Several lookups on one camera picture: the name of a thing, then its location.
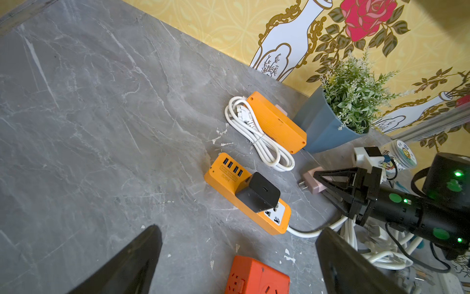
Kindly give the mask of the black charger block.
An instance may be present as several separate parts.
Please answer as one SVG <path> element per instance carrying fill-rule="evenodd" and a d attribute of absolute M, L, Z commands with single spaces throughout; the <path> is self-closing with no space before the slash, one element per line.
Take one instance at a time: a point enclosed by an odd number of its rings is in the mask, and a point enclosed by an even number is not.
<path fill-rule="evenodd" d="M 259 172 L 255 172 L 237 188 L 235 196 L 254 213 L 277 206 L 280 191 Z"/>

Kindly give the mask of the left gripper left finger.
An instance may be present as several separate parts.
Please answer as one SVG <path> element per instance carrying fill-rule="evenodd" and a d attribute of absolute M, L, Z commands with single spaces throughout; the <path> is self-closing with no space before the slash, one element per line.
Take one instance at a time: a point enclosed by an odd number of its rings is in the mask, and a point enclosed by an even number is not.
<path fill-rule="evenodd" d="M 71 294 L 148 294 L 162 249 L 162 233 L 150 225 Z"/>

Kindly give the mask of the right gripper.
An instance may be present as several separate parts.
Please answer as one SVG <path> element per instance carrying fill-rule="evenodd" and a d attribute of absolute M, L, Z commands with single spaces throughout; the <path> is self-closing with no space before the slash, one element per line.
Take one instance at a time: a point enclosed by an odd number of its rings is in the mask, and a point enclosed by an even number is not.
<path fill-rule="evenodd" d="M 326 187 L 328 200 L 346 217 L 357 216 L 358 224 L 370 219 L 391 223 L 399 230 L 414 230 L 422 219 L 422 203 L 412 194 L 381 185 L 378 170 L 353 167 L 320 170 L 315 180 Z"/>

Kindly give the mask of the red cube adapter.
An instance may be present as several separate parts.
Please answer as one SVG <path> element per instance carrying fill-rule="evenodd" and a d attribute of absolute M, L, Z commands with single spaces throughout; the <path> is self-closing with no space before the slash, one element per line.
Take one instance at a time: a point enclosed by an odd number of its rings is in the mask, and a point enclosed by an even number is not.
<path fill-rule="evenodd" d="M 233 260 L 225 294 L 288 294 L 290 277 L 250 257 Z"/>

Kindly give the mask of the pink USB charger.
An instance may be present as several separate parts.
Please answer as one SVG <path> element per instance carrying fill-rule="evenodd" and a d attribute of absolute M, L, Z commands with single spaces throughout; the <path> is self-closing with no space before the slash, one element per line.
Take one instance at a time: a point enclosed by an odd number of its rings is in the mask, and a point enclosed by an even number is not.
<path fill-rule="evenodd" d="M 318 180 L 314 178 L 315 172 L 323 171 L 323 170 L 324 169 L 321 166 L 319 166 L 314 169 L 306 171 L 304 174 L 302 174 L 301 181 L 298 183 L 298 186 L 302 190 L 307 190 L 313 195 L 323 192 L 324 190 L 326 190 L 326 187 L 321 182 L 319 182 Z"/>

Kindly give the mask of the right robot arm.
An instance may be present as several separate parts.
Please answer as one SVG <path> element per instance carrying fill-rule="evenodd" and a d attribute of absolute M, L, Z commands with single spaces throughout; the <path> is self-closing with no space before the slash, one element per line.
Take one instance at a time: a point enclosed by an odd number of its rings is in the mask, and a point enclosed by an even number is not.
<path fill-rule="evenodd" d="M 389 223 L 441 248 L 448 260 L 470 248 L 470 159 L 437 153 L 430 167 L 415 174 L 412 193 L 381 184 L 382 170 L 361 167 L 316 171 L 341 213 L 363 226 L 368 218 Z"/>

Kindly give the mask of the orange power strip with adapters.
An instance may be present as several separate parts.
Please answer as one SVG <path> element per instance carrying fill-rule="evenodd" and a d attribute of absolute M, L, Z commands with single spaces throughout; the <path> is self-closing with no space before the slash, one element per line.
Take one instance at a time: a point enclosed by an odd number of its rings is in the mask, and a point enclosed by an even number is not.
<path fill-rule="evenodd" d="M 270 235 L 286 233 L 291 217 L 291 208 L 284 200 L 279 198 L 277 206 L 273 209 L 254 213 L 235 196 L 238 186 L 251 175 L 252 173 L 243 168 L 227 153 L 221 153 L 205 174 L 204 179 L 218 193 Z"/>

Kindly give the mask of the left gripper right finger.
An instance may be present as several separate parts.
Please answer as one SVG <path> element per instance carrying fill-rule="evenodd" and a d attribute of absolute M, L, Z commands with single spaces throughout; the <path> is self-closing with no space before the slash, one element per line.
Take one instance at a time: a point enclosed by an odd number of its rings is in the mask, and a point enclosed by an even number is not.
<path fill-rule="evenodd" d="M 405 292 L 332 229 L 323 229 L 315 246 L 327 293 L 403 294 Z"/>

